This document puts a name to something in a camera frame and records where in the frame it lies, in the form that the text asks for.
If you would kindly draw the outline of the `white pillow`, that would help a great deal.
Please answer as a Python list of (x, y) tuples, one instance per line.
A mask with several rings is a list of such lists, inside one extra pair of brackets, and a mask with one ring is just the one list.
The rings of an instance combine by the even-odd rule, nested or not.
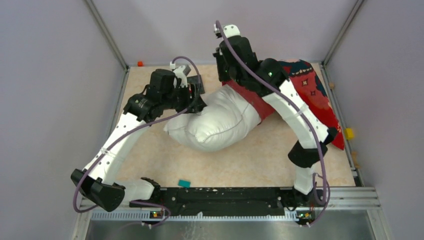
[(200, 113), (170, 119), (163, 130), (178, 143), (202, 152), (216, 152), (242, 139), (261, 123), (254, 106), (228, 85), (207, 96)]

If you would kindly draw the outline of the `red patterned pillowcase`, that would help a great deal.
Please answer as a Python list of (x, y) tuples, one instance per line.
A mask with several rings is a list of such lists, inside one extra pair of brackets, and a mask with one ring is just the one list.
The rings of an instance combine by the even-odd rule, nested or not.
[[(344, 150), (345, 143), (340, 123), (331, 107), (325, 87), (311, 63), (297, 59), (291, 61), (280, 60), (279, 64), (289, 75), (297, 93), (308, 105), (313, 114), (327, 127), (337, 129), (338, 133), (332, 141), (332, 144), (340, 150)], [(257, 94), (238, 85), (235, 81), (228, 79), (227, 81), (223, 81), (221, 85), (228, 85), (244, 100), (250, 103), (258, 113), (261, 121), (275, 112), (275, 110), (264, 100), (260, 99)]]

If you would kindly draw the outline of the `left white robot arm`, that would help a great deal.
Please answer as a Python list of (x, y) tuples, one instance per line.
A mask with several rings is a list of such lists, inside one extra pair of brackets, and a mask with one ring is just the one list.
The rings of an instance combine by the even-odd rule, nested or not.
[(114, 130), (93, 160), (71, 173), (75, 198), (81, 194), (107, 212), (123, 202), (126, 188), (116, 183), (116, 177), (140, 137), (155, 124), (201, 112), (206, 106), (199, 85), (188, 82), (190, 71), (186, 64), (151, 73), (144, 90), (128, 99)]

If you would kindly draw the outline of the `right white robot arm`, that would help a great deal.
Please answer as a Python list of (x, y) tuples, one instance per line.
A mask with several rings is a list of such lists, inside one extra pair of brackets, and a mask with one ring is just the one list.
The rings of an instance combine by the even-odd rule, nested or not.
[(236, 123), (214, 131), (210, 137), (226, 136), (248, 121), (245, 133), (259, 125), (273, 112), (277, 112), (292, 128), (298, 142), (294, 145), (291, 160), (295, 164), (293, 200), (299, 206), (307, 206), (314, 198), (312, 192), (315, 175), (312, 165), (321, 161), (325, 154), (324, 145), (337, 136), (335, 126), (323, 122), (310, 110), (305, 98), (299, 94), (297, 75), (291, 75), (283, 65), (287, 61), (273, 58), (258, 60), (248, 70), (249, 64), (242, 64), (234, 45), (236, 41), (248, 44), (245, 37), (233, 36), (224, 39), (213, 56), (216, 58), (219, 79), (223, 81), (220, 93), (225, 93), (228, 102), (234, 102), (239, 110)]

